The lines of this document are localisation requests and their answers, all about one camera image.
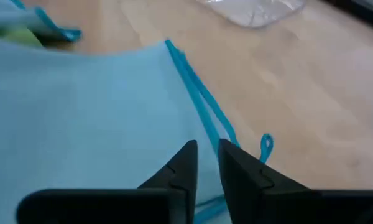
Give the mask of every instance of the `light blue fabric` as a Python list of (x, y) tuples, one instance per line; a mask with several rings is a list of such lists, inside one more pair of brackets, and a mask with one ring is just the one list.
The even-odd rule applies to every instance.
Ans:
[(201, 203), (223, 194), (218, 161), (165, 43), (95, 56), (0, 40), (0, 223), (36, 190), (137, 187), (191, 139)]
[(54, 39), (76, 41), (81, 30), (66, 29), (55, 25), (40, 7), (25, 8), (18, 0), (0, 0), (0, 29), (27, 27), (32, 32)]

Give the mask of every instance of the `plastic bag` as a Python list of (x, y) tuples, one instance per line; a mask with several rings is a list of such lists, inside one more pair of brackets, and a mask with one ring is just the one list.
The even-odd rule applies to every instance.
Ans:
[(304, 6), (305, 0), (198, 0), (230, 21), (259, 28), (277, 21)]

